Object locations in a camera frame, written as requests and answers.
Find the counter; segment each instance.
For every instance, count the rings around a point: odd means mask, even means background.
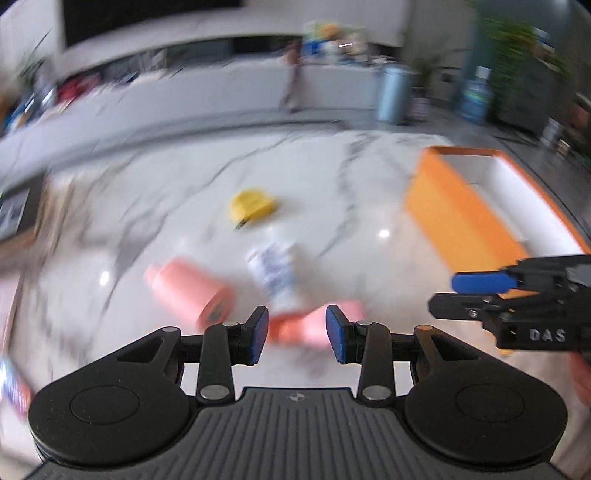
[[[304,108],[370,110],[377,70],[358,66],[304,66]],[[119,87],[79,99],[61,115],[0,141],[0,179],[45,166],[83,161],[117,148],[178,135],[196,120],[278,112],[289,83],[280,59],[234,61],[178,72],[151,83]]]

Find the person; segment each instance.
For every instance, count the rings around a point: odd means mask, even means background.
[[[289,43],[285,50],[285,62],[291,67],[290,82],[287,91],[281,99],[280,108],[287,107],[292,102],[291,113],[301,110],[303,103],[303,84],[301,71],[301,40]]]
[[[591,408],[591,365],[581,354],[570,353],[569,370],[579,400]]]

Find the logo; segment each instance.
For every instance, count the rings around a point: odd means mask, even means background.
[[[552,333],[550,330],[546,329],[544,332],[540,332],[539,330],[532,328],[530,329],[530,340],[534,342],[560,342],[563,343],[566,341],[565,337],[566,332],[563,329],[556,330],[556,333]]]
[[[296,392],[296,393],[292,393],[292,394],[291,394],[289,397],[287,397],[287,398],[289,398],[291,401],[294,401],[294,402],[299,402],[299,401],[302,401],[302,400],[304,400],[304,399],[306,398],[306,396],[305,396],[303,393]]]

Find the hand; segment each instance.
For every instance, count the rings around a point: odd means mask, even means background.
[[[579,400],[591,408],[591,365],[581,354],[570,353],[569,370]]]

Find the screw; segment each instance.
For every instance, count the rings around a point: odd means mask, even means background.
[[[368,400],[379,401],[386,400],[386,398],[390,398],[390,395],[392,395],[392,391],[388,387],[384,387],[383,385],[371,385],[369,387],[365,387],[362,390],[361,394]]]
[[[206,400],[221,400],[229,395],[230,391],[223,385],[208,385],[201,389],[201,396]]]

